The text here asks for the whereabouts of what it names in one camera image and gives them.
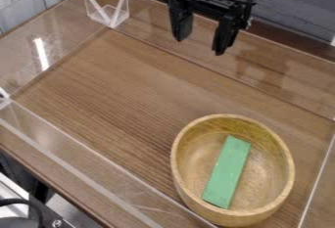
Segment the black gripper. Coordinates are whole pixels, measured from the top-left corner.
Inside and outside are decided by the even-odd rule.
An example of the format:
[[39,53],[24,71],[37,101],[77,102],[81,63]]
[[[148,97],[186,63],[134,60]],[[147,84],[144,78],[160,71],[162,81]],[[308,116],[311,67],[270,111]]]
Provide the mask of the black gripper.
[[182,41],[192,32],[192,13],[219,20],[215,31],[212,50],[218,56],[223,55],[234,45],[239,31],[239,18],[247,22],[251,18],[251,10],[255,5],[254,0],[167,0],[168,16],[172,36],[176,41]]

